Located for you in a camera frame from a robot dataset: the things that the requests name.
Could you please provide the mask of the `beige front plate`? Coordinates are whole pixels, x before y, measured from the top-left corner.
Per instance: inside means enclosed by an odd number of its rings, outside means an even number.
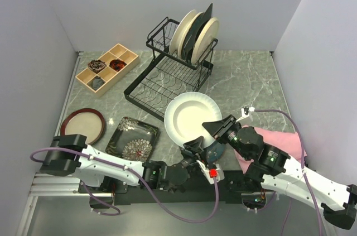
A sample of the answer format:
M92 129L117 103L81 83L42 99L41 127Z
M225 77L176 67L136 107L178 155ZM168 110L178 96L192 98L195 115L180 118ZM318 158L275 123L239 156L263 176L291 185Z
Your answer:
M202 29L193 48L191 64L196 65L201 59L201 55L207 49L213 39L217 37L219 31L219 20L217 17L211 18Z

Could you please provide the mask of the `brown beaded bundle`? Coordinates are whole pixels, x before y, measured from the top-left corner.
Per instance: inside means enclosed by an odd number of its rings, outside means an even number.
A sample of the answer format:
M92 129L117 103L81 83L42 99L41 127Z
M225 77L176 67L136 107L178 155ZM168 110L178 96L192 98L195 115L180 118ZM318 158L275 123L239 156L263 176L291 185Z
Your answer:
M102 60L91 60L88 63L88 69L90 69L92 72L94 72L96 74L101 72L106 67L107 67L106 63L103 62Z

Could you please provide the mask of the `black base bar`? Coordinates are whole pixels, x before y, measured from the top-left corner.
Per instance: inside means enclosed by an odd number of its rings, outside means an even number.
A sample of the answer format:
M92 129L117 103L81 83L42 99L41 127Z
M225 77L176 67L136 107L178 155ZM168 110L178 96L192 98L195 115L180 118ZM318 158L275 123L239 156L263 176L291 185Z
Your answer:
M218 182L219 200L227 204L244 204L251 209L263 209L276 195L271 190L264 190L247 181L241 170L225 171L224 175L225 179ZM104 202L115 206L155 201L144 185L129 186L110 177L105 177L100 187L88 186L88 190ZM154 189L153 193L162 203L203 203L215 199L214 187L198 172L191 174L187 182L177 189Z

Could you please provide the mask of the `white fluted plate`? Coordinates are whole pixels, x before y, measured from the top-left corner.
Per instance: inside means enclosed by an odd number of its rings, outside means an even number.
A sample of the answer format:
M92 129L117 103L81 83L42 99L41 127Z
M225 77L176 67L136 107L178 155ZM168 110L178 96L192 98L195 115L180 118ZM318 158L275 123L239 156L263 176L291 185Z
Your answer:
M212 98L191 91L180 94L169 103L164 114L164 125L170 139L179 147L183 148L184 143L202 136L203 148L207 148L215 140L202 124L221 119L220 108Z

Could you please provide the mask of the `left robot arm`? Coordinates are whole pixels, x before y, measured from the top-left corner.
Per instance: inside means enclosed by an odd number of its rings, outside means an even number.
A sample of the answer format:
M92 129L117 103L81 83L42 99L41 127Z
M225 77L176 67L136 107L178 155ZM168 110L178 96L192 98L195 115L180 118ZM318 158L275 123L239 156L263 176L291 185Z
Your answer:
M40 172L52 176L72 175L98 192L106 192L111 187L111 178L128 186L148 184L151 189L175 191L183 189L184 183L193 173L198 172L214 184L224 179L220 166L200 160L200 149L184 151L179 163L168 166L163 161L131 161L100 152L85 143L86 136L72 134L54 137Z

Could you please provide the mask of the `round red rimmed plate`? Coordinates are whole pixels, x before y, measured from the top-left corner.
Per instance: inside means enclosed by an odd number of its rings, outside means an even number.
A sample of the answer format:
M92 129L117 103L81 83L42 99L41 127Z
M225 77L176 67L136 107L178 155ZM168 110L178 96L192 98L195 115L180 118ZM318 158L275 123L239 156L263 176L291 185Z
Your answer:
M106 122L103 115L93 108L82 108L72 112L61 124L60 135L80 134L85 143L96 144L104 135Z

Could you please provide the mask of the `black square floral plate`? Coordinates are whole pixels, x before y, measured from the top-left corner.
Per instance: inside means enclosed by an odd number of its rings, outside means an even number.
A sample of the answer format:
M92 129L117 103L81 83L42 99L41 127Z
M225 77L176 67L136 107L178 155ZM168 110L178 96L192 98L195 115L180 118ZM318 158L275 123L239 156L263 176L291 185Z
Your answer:
M129 161L147 162L155 149L160 129L131 117L123 117L105 152Z

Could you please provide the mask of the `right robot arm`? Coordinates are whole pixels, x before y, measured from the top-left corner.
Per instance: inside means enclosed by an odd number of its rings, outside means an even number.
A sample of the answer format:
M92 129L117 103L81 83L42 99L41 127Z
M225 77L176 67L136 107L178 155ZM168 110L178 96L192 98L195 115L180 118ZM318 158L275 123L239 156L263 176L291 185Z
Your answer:
M202 126L218 142L230 144L250 165L245 173L249 190L260 187L287 195L322 213L330 224L351 229L356 219L356 185L343 185L302 167L280 148L266 143L251 127L242 127L235 117Z

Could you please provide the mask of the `pink cloth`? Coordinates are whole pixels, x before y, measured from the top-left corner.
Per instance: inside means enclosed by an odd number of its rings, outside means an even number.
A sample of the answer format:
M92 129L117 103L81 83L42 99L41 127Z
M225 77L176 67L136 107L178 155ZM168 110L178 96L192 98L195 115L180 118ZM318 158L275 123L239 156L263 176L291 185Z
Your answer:
M244 126L237 132L238 146L235 155L243 174L254 161L260 159L264 146L271 145L302 161L301 142L297 133L269 131L258 127Z

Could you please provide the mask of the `cream round plate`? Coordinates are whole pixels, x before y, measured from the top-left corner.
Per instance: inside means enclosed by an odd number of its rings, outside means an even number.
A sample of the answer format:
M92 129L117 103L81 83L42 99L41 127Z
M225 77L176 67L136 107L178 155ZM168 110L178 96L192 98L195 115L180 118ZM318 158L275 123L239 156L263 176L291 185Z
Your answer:
M184 29L190 23L190 21L196 16L197 11L195 9L191 10L186 14L186 16L181 20L178 26L175 29L175 32L172 36L170 46L169 46L169 54L173 55L173 53L178 49L179 42L181 41L181 36Z

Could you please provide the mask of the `wooden compartment tray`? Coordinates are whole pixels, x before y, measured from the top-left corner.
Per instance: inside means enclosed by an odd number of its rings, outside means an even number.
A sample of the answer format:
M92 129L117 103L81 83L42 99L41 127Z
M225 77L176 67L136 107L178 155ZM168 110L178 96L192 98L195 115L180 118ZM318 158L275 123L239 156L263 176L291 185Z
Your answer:
M75 78L98 98L106 93L140 62L140 58L136 53L121 44L114 45L96 60L102 60L106 63L107 67L96 74L88 69L87 65ZM96 76L101 77L105 83L95 91L91 88L90 84Z

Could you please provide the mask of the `grey cloth piece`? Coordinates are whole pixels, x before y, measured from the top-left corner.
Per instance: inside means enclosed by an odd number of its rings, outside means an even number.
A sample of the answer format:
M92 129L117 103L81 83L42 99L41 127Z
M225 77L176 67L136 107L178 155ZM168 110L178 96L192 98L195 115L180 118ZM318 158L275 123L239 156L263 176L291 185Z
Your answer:
M96 76L93 81L91 82L90 86L93 90L98 90L102 85L104 85L105 81L99 77L99 76Z

